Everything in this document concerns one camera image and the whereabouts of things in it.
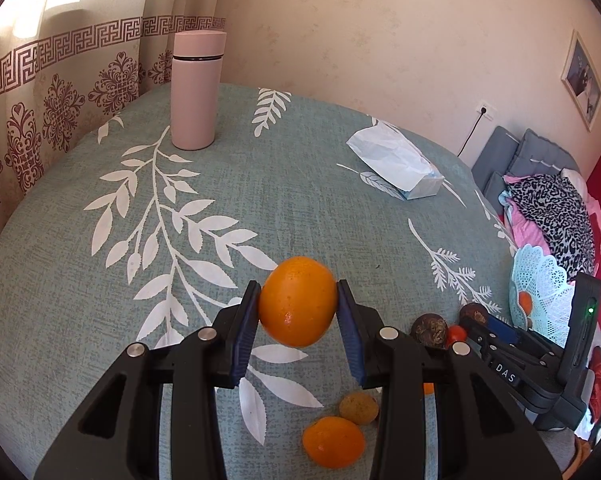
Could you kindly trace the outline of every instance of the pink water bottle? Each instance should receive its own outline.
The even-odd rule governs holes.
[[[174,37],[171,133],[181,150],[200,150],[214,141],[226,39],[219,30],[188,30]]]

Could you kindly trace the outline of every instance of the dried fruit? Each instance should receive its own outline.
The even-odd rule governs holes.
[[[338,407],[343,418],[359,426],[370,424],[378,416],[378,402],[363,392],[349,394]]]
[[[340,469],[360,458],[365,451],[365,436],[352,421],[325,416],[305,430],[302,445],[318,465]]]
[[[445,348],[447,323],[438,314],[423,314],[413,322],[411,337],[425,346]]]
[[[489,312],[480,303],[468,303],[460,309],[459,318],[469,316],[482,325],[486,325],[489,319]]]

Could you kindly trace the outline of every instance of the curtain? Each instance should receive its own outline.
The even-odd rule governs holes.
[[[45,171],[171,79],[174,33],[224,28],[216,0],[5,0],[0,7],[0,232]]]

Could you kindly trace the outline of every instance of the wall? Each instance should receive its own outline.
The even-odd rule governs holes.
[[[576,28],[601,78],[601,16],[589,0],[219,0],[228,18],[223,80],[336,102],[458,153],[481,99],[496,124],[569,150],[587,176],[601,152],[560,76]]]

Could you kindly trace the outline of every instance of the bottle lid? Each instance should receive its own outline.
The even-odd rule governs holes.
[[[174,35],[174,56],[209,57],[225,53],[227,33],[221,30],[185,30]]]

